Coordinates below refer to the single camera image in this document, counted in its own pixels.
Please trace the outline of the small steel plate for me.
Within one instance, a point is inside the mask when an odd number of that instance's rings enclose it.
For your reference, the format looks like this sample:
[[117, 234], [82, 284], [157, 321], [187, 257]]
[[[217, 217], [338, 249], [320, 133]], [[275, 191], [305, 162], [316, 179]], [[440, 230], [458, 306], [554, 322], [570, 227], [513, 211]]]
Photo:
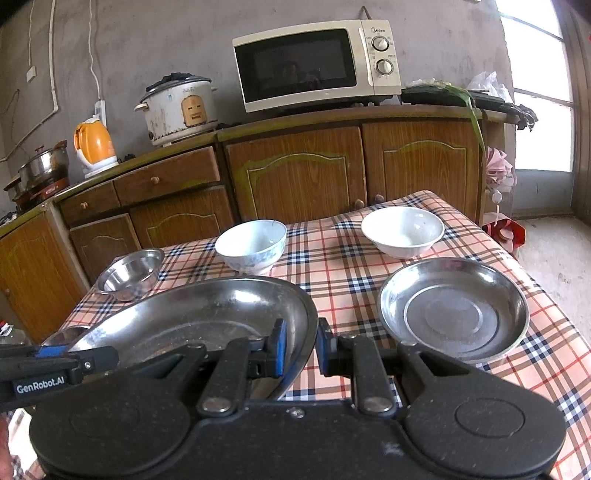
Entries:
[[57, 332], [50, 335], [43, 343], [42, 346], [60, 346], [69, 345], [76, 342], [82, 337], [90, 326], [87, 325], [75, 325], [67, 328], [58, 330]]

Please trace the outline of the large steel plate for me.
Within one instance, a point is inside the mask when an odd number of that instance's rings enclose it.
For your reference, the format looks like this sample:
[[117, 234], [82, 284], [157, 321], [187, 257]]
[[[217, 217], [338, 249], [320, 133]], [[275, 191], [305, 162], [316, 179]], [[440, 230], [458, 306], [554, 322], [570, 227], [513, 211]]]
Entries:
[[167, 290], [105, 319], [69, 345], [71, 351], [111, 346], [120, 368], [188, 344], [222, 350], [242, 337], [266, 337], [287, 322], [286, 367], [280, 379], [252, 383], [254, 399], [279, 399], [315, 347], [318, 312], [308, 293], [270, 277], [218, 278]]
[[433, 258], [394, 272], [378, 297], [384, 328], [464, 363], [495, 361], [516, 348], [530, 326], [525, 295], [484, 263]]

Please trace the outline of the small steel bowl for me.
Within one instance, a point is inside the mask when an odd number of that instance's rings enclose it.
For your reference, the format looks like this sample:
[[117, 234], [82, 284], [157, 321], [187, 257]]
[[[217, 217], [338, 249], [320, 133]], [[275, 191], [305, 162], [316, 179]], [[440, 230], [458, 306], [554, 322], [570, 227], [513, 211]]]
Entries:
[[97, 292], [119, 302], [132, 302], [145, 296], [157, 283], [164, 252], [142, 249], [114, 261], [97, 278]]

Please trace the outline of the plaid tablecloth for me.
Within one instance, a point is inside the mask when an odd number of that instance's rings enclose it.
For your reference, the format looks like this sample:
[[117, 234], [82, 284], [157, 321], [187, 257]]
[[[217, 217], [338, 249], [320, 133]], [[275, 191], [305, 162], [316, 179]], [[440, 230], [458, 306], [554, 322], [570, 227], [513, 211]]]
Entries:
[[[552, 475], [556, 479], [590, 479], [590, 346], [551, 297], [527, 271], [480, 227], [430, 191], [387, 202], [386, 207], [419, 207], [435, 213], [446, 226], [443, 240], [423, 258], [458, 257], [492, 266], [511, 279], [529, 306], [530, 326], [517, 348], [479, 366], [505, 380], [547, 397], [562, 411], [567, 437]], [[373, 206], [348, 214], [287, 226], [287, 248], [270, 276], [300, 286], [311, 295], [319, 317], [335, 333], [360, 333], [394, 346], [380, 321], [377, 297], [383, 283], [405, 265], [379, 251], [363, 236], [363, 217]], [[165, 247], [159, 281], [150, 294], [218, 277], [235, 277], [214, 251], [214, 239]], [[130, 304], [87, 293], [62, 326], [100, 323]], [[311, 356], [283, 397], [286, 400], [339, 399], [349, 396], [349, 381], [322, 377]], [[1, 414], [8, 423], [12, 460], [5, 479], [42, 479], [29, 437], [31, 417], [24, 410]]]

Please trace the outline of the blue patterned ceramic bowl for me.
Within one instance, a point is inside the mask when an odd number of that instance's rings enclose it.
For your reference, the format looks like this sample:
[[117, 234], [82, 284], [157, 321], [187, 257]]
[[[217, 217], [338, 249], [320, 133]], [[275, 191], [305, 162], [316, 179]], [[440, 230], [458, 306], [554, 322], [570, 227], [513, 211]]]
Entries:
[[230, 269], [260, 275], [283, 256], [287, 226], [277, 220], [253, 220], [235, 225], [215, 241], [215, 252]]

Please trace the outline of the wooden kitchen cabinet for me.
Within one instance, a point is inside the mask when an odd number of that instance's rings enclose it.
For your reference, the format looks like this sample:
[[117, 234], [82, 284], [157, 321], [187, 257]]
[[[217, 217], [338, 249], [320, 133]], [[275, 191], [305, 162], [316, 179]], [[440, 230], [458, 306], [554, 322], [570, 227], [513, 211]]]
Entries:
[[291, 224], [429, 190], [473, 221], [505, 113], [356, 107], [201, 134], [70, 187], [1, 229], [1, 316], [40, 342], [119, 256], [214, 237], [254, 219]]

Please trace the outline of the white ceramic bowl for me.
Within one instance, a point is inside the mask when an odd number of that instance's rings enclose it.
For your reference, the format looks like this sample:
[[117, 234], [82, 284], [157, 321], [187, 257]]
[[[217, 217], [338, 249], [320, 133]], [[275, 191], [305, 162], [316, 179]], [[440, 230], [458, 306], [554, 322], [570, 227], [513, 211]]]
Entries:
[[382, 253], [411, 259], [430, 250], [445, 234], [443, 221], [417, 207], [391, 206], [363, 218], [361, 229]]

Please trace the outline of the induction cooker red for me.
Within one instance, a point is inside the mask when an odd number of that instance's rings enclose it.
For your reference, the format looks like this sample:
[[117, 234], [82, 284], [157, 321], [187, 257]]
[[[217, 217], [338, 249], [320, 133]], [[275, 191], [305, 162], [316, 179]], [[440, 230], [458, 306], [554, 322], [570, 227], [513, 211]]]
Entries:
[[17, 211], [24, 213], [33, 207], [48, 200], [53, 195], [65, 190], [69, 186], [69, 178], [64, 177], [60, 180], [48, 180], [30, 190], [24, 190], [16, 195], [13, 202], [16, 204]]

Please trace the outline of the red gift bag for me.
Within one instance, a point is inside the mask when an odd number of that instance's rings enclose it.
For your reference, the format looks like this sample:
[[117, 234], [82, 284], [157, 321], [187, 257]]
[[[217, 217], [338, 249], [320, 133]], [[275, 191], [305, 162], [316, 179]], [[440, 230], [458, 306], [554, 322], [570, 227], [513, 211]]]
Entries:
[[511, 255], [526, 244], [526, 229], [510, 218], [487, 221], [482, 229]]

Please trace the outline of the steel pot with lid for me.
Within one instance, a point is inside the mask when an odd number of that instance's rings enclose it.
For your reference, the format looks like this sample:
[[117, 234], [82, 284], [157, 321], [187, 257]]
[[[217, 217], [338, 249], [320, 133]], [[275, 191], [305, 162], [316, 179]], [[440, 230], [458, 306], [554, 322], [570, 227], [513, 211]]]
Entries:
[[39, 147], [19, 170], [20, 181], [25, 190], [32, 190], [38, 185], [51, 180], [61, 180], [68, 176], [69, 157], [67, 141], [57, 142], [53, 147]]

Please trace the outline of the orange electric kettle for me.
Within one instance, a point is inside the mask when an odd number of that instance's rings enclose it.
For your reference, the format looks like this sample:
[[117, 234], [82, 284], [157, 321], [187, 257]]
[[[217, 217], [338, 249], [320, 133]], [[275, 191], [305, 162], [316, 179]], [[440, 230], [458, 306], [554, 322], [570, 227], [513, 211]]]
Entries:
[[111, 136], [97, 116], [76, 127], [73, 144], [85, 179], [118, 164]]

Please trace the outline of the pink cloth bundle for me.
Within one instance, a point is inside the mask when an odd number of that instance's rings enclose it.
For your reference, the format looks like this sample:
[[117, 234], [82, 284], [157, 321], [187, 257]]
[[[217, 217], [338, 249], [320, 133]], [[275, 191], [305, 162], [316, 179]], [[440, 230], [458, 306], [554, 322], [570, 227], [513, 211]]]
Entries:
[[486, 185], [491, 190], [509, 193], [517, 183], [514, 166], [507, 154], [497, 148], [487, 148]]

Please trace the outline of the white power strip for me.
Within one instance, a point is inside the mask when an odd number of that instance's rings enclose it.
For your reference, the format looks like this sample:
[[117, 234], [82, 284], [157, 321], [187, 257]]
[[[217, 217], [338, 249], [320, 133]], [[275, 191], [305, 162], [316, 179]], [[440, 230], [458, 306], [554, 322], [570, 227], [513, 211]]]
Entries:
[[104, 127], [107, 126], [106, 103], [104, 99], [99, 99], [94, 103], [94, 116], [100, 120]]

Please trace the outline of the cream microwave oven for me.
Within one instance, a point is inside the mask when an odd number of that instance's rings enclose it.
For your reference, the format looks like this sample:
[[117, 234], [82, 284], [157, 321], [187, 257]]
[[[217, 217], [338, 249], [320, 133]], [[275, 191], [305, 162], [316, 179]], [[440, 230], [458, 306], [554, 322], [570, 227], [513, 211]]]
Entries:
[[232, 40], [245, 111], [315, 103], [382, 102], [402, 94], [387, 20], [281, 27]]

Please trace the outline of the white plastic bag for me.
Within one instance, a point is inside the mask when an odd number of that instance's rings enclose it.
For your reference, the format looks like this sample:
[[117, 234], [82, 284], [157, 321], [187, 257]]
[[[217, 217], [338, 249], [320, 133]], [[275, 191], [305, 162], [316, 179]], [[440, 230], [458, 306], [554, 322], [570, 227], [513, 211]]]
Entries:
[[477, 74], [468, 84], [469, 91], [486, 93], [490, 96], [503, 99], [507, 103], [512, 103], [513, 98], [509, 89], [504, 83], [498, 81], [497, 72], [481, 72]]

